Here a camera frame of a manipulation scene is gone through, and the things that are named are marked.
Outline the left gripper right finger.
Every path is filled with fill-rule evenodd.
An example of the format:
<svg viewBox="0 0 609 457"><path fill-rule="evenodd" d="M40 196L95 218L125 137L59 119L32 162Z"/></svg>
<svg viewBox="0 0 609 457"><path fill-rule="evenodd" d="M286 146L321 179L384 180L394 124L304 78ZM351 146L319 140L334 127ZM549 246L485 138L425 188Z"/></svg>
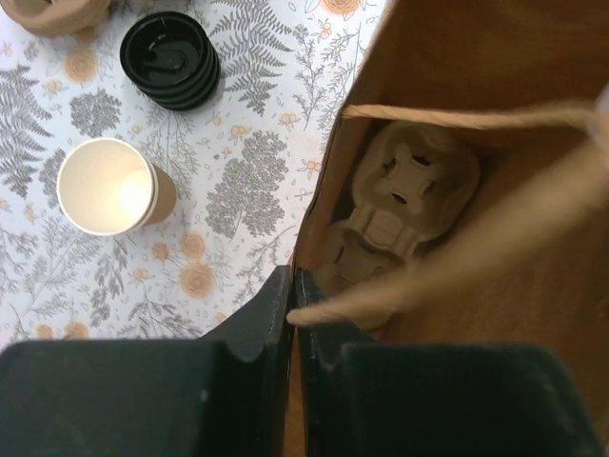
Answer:
<svg viewBox="0 0 609 457"><path fill-rule="evenodd" d="M300 328L311 456L600 456L604 270L524 267L395 322Z"/></svg>

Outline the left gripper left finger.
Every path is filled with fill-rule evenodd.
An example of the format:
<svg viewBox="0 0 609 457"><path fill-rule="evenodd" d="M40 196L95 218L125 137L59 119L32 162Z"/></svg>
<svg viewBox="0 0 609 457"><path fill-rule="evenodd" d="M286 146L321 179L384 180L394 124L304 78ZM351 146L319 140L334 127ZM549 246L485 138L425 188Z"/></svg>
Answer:
<svg viewBox="0 0 609 457"><path fill-rule="evenodd" d="M197 339L14 344L1 355L5 456L278 456L290 270Z"/></svg>

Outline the brown cardboard cup carrier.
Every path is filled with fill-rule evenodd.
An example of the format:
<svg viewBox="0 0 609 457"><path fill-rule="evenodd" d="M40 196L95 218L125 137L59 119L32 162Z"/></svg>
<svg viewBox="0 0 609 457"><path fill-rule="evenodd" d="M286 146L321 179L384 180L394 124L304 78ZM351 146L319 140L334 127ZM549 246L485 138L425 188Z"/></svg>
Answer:
<svg viewBox="0 0 609 457"><path fill-rule="evenodd" d="M28 32L53 38L97 27L108 18L110 3L110 0L1 0L1 8Z"/></svg>
<svg viewBox="0 0 609 457"><path fill-rule="evenodd" d="M312 275L322 294L413 266L455 224L480 178L479 157L445 129L386 124L368 144L318 250Z"/></svg>

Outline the brown paper coffee cup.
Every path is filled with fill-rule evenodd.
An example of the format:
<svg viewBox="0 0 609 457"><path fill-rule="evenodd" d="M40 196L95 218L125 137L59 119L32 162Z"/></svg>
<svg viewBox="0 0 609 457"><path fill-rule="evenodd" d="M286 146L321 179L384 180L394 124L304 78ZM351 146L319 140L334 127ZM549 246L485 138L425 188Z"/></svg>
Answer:
<svg viewBox="0 0 609 457"><path fill-rule="evenodd" d="M114 138L90 139L68 154L57 174L56 194L74 226L101 237L161 223L178 200L165 171Z"/></svg>

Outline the stack of black lids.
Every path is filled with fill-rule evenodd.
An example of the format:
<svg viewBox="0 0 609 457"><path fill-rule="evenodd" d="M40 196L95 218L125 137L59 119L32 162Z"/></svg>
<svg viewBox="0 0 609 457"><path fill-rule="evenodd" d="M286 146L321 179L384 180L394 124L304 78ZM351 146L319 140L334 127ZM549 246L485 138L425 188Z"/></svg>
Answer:
<svg viewBox="0 0 609 457"><path fill-rule="evenodd" d="M125 34L119 56L127 78L164 109L196 109L220 82L216 49L201 24L181 12L139 19Z"/></svg>

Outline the brown paper bag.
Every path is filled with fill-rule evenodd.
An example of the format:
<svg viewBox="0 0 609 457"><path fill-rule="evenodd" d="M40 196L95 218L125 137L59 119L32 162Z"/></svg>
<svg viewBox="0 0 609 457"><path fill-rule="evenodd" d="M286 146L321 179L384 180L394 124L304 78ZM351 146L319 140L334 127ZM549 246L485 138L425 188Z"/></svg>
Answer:
<svg viewBox="0 0 609 457"><path fill-rule="evenodd" d="M607 3L392 2L293 267L308 455L606 455Z"/></svg>

